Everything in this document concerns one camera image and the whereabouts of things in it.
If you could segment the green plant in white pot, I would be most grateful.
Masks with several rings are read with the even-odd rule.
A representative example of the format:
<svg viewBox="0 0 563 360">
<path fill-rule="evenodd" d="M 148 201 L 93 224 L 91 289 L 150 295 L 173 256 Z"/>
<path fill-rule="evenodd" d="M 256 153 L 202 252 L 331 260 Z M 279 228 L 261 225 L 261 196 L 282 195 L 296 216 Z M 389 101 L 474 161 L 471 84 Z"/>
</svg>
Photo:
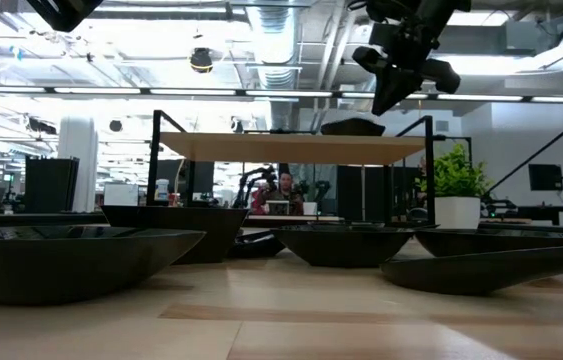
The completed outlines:
<svg viewBox="0 0 563 360">
<path fill-rule="evenodd" d="M 424 195 L 427 209 L 430 201 L 427 191 L 434 191 L 435 223 L 441 229 L 476 229 L 481 217 L 481 197 L 491 181 L 485 173 L 485 163 L 473 165 L 462 144 L 434 159 L 434 179 L 426 173 L 415 184 Z"/>
</svg>

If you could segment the black teardrop mini plate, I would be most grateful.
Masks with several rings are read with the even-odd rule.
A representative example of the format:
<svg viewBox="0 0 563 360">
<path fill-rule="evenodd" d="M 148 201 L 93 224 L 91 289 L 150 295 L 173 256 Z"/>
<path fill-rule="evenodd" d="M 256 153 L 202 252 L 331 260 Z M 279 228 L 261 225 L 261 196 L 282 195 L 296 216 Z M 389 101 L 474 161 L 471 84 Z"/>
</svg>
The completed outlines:
<svg viewBox="0 0 563 360">
<path fill-rule="evenodd" d="M 484 295 L 563 274 L 563 246 L 389 260 L 385 278 L 404 288 L 449 295 Z"/>
</svg>

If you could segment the black ceiling lamp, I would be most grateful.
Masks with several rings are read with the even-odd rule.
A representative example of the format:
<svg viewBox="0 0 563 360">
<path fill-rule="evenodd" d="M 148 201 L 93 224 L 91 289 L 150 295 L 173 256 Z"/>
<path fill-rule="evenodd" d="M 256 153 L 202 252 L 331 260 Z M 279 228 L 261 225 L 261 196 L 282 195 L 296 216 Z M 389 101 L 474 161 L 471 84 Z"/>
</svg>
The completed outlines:
<svg viewBox="0 0 563 360">
<path fill-rule="evenodd" d="M 195 48 L 189 60 L 193 71 L 206 74 L 213 70 L 213 60 L 209 48 Z"/>
</svg>

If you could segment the black cabinet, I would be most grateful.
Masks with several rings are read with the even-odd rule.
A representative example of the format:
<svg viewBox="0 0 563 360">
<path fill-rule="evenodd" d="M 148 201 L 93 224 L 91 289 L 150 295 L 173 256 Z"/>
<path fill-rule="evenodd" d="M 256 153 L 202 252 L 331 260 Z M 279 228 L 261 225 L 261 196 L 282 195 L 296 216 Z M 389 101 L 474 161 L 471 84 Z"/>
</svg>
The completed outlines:
<svg viewBox="0 0 563 360">
<path fill-rule="evenodd" d="M 25 161 L 24 212 L 52 214 L 73 207 L 78 158 L 31 158 Z"/>
</svg>

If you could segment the black background desk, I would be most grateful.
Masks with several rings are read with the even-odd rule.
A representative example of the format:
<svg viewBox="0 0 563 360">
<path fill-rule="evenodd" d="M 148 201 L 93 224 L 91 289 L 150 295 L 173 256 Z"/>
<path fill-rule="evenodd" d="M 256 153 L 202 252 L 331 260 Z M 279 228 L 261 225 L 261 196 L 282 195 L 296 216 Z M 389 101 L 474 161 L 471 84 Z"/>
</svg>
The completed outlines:
<svg viewBox="0 0 563 360">
<path fill-rule="evenodd" d="M 493 200 L 485 204 L 489 218 L 528 219 L 531 221 L 550 221 L 553 225 L 560 224 L 563 205 L 517 206 L 510 200 Z"/>
</svg>

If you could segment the person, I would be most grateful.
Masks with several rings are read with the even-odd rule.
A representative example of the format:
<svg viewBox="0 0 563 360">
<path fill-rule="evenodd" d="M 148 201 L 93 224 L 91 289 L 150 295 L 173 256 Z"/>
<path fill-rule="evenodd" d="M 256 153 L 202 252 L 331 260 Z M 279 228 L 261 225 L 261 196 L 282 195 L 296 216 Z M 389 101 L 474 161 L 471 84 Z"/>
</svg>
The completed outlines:
<svg viewBox="0 0 563 360">
<path fill-rule="evenodd" d="M 255 192 L 254 201 L 251 205 L 252 212 L 255 215 L 267 215 L 265 204 L 268 200 L 289 200 L 290 216 L 302 216 L 304 214 L 304 198 L 300 193 L 293 190 L 293 178 L 289 173 L 280 175 L 275 189 L 270 189 L 267 184 L 264 184 Z"/>
</svg>

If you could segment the black partition panel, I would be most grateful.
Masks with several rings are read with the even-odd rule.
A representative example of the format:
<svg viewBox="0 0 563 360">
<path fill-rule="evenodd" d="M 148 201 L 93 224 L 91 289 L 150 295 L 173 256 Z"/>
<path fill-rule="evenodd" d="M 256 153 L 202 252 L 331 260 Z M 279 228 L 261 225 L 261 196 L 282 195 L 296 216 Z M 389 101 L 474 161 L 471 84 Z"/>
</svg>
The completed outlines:
<svg viewBox="0 0 563 360">
<path fill-rule="evenodd" d="M 384 222 L 390 185 L 385 167 L 338 166 L 337 214 L 348 221 Z"/>
</svg>

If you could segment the silver ventilation duct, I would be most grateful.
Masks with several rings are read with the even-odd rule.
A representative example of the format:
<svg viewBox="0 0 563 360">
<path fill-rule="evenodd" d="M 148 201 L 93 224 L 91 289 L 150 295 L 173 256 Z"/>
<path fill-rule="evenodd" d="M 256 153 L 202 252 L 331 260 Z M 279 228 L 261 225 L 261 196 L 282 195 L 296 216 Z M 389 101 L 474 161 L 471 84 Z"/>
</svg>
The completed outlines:
<svg viewBox="0 0 563 360">
<path fill-rule="evenodd" d="M 249 7 L 253 31 L 253 53 L 259 66 L 259 87 L 282 91 L 297 88 L 296 67 L 298 14 L 295 8 L 281 6 Z"/>
</svg>

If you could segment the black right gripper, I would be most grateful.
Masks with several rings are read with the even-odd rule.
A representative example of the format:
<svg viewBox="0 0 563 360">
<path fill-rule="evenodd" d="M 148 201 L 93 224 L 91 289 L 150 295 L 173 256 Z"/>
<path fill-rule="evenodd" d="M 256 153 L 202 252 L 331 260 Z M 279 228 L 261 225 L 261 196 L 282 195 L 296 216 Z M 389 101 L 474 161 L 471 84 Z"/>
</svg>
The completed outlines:
<svg viewBox="0 0 563 360">
<path fill-rule="evenodd" d="M 354 50 L 352 58 L 376 78 L 371 112 L 382 115 L 425 82 L 455 93 L 460 76 L 449 62 L 430 57 L 439 47 L 437 36 L 425 25 L 374 24 L 369 45 Z"/>
</svg>

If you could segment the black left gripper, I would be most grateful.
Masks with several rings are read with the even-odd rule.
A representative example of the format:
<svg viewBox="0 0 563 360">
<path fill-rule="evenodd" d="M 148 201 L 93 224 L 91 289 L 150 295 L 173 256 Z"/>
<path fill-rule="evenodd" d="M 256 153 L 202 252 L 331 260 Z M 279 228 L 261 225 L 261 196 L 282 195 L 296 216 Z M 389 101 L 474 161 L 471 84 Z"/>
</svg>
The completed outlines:
<svg viewBox="0 0 563 360">
<path fill-rule="evenodd" d="M 55 31 L 71 32 L 104 0 L 26 0 Z"/>
</svg>

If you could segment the black monitor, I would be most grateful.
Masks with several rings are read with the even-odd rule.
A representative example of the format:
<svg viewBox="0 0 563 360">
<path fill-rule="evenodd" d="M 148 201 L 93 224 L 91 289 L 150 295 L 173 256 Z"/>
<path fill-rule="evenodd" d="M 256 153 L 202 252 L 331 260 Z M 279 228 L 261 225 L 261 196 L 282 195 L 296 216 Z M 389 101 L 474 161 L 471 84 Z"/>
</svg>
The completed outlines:
<svg viewBox="0 0 563 360">
<path fill-rule="evenodd" d="M 531 191 L 563 190 L 563 175 L 560 165 L 529 164 L 528 173 Z"/>
</svg>

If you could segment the black round mini plate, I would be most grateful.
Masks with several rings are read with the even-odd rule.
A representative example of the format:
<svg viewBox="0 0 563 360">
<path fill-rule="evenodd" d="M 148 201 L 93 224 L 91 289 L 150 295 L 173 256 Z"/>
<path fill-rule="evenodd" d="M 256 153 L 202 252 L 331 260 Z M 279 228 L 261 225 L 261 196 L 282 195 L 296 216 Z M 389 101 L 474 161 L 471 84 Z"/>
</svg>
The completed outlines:
<svg viewBox="0 0 563 360">
<path fill-rule="evenodd" d="M 271 258 L 285 249 L 271 230 L 239 235 L 226 257 L 230 259 Z"/>
</svg>

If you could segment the long ceiling light rail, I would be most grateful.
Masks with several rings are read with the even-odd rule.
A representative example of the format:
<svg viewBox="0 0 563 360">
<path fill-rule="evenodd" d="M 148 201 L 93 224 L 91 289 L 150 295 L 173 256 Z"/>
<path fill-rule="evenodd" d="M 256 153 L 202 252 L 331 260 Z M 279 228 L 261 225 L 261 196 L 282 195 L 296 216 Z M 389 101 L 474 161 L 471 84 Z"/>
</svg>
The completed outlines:
<svg viewBox="0 0 563 360">
<path fill-rule="evenodd" d="M 102 95 L 102 96 L 175 96 L 175 97 L 252 97 L 252 98 L 308 98 L 373 100 L 371 92 L 322 90 L 246 90 L 200 88 L 131 88 L 131 87 L 39 87 L 0 86 L 0 94 L 27 95 Z M 496 102 L 563 104 L 563 96 L 437 94 L 413 93 L 404 101 Z"/>
</svg>

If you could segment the white box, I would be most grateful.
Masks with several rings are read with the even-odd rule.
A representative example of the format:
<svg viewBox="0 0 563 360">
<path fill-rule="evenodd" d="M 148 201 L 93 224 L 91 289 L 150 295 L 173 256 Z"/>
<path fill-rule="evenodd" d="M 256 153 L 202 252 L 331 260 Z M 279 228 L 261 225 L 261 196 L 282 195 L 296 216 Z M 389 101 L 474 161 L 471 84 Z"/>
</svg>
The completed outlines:
<svg viewBox="0 0 563 360">
<path fill-rule="evenodd" d="M 104 186 L 103 204 L 106 206 L 137 206 L 139 186 L 136 184 L 107 183 Z"/>
</svg>

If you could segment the small plant in white pot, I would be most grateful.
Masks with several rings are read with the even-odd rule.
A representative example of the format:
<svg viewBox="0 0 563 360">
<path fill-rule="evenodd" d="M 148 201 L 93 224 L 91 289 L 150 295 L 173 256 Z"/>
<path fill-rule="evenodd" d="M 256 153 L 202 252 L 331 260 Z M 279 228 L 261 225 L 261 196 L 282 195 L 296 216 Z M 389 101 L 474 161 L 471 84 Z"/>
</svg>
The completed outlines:
<svg viewBox="0 0 563 360">
<path fill-rule="evenodd" d="M 311 201 L 303 203 L 303 211 L 305 215 L 319 215 L 319 207 L 329 192 L 331 184 L 327 180 L 319 180 L 314 183 L 314 197 Z"/>
</svg>

